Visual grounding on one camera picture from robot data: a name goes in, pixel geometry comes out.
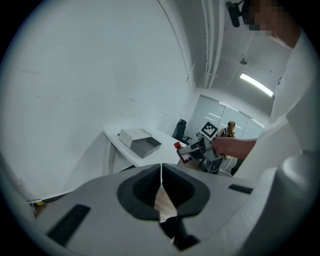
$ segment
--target fluorescent light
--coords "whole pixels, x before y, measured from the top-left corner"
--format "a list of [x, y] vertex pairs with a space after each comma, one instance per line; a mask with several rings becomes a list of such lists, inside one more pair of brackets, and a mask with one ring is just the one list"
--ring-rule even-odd
[[251, 118], [251, 120], [254, 121], [256, 124], [258, 124], [259, 126], [261, 126], [262, 128], [265, 128], [265, 126], [262, 123], [258, 122], [256, 119]]
[[221, 119], [221, 117], [219, 117], [219, 116], [217, 116], [215, 114], [211, 114], [211, 113], [209, 113], [209, 114]]
[[219, 101], [219, 103], [220, 103], [221, 105], [224, 105], [224, 106], [230, 106], [229, 104], [224, 103], [224, 102], [222, 102], [222, 101]]
[[246, 74], [242, 73], [240, 75], [240, 78], [248, 81], [249, 83], [253, 84], [254, 86], [258, 87], [260, 90], [264, 91], [266, 94], [268, 94], [270, 97], [274, 94], [272, 91], [270, 91], [267, 87], [265, 87], [263, 84], [259, 83], [258, 81], [254, 80], [250, 76], [247, 76]]
[[205, 116], [205, 118], [208, 118], [208, 119], [210, 119], [210, 120], [214, 121], [213, 119], [211, 119], [211, 118], [209, 118], [209, 117], [206, 117], [206, 116]]

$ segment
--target white table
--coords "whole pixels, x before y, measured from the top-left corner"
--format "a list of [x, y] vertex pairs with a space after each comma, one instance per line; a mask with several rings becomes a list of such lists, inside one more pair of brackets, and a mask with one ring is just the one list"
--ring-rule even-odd
[[132, 165], [135, 167], [147, 166], [152, 164], [177, 164], [180, 160], [179, 156], [177, 155], [177, 150], [175, 149], [174, 144], [178, 142], [178, 140], [172, 138], [171, 136], [163, 133], [154, 128], [144, 128], [148, 133], [152, 134], [152, 137], [159, 141], [162, 145], [161, 147], [154, 153], [148, 155], [145, 158], [141, 158], [138, 156], [133, 150], [128, 148], [120, 139], [118, 134], [120, 133], [120, 127], [106, 127], [104, 129], [105, 136], [110, 140], [110, 144], [107, 146], [106, 149], [106, 158], [108, 159], [107, 164], [105, 166], [106, 174], [112, 173], [113, 167], [113, 159], [115, 149], [119, 150], [124, 157], [129, 160]]

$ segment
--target black slot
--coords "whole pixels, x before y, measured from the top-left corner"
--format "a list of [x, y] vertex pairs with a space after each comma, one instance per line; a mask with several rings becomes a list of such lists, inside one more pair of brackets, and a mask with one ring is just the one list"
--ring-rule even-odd
[[181, 218], [200, 213], [210, 198], [206, 184], [167, 163], [162, 164], [162, 185]]
[[246, 186], [240, 186], [240, 185], [236, 185], [236, 184], [230, 185], [229, 189], [235, 190], [235, 191], [239, 191], [239, 192], [242, 192], [242, 193], [245, 193], [245, 194], [249, 194], [249, 195], [254, 190], [253, 188], [246, 187]]
[[126, 179], [116, 193], [119, 203], [135, 218], [159, 220], [159, 212], [154, 206], [161, 185], [160, 177], [161, 165], [155, 164]]
[[89, 207], [77, 204], [56, 224], [47, 236], [61, 246], [65, 246], [89, 211]]

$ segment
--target floor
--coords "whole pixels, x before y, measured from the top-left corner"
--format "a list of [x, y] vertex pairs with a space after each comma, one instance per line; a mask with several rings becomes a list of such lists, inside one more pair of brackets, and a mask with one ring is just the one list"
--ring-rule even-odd
[[37, 218], [49, 205], [53, 204], [54, 202], [45, 203], [42, 205], [34, 204], [34, 216]]
[[160, 223], [165, 222], [170, 217], [177, 216], [177, 210], [162, 186], [156, 194], [154, 209], [160, 213]]

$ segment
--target table leg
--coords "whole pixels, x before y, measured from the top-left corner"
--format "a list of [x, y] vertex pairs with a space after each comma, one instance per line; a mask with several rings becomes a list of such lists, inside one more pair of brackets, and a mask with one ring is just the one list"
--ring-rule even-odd
[[109, 175], [113, 173], [115, 146], [111, 143], [107, 136], [105, 138], [107, 139], [107, 143], [105, 144], [104, 150], [102, 175]]

